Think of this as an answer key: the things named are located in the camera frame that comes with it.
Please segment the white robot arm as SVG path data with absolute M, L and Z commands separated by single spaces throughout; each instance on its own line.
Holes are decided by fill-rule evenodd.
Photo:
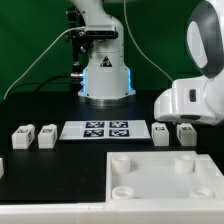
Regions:
M 79 97 L 97 105 L 118 103 L 135 95 L 130 70 L 124 63 L 124 30 L 108 15 L 105 2 L 70 0 L 85 26 L 78 36 L 89 53 Z M 154 118 L 163 122 L 216 125 L 224 121 L 224 0 L 203 0 L 191 14 L 186 34 L 187 49 L 201 75 L 177 79 L 155 101 Z

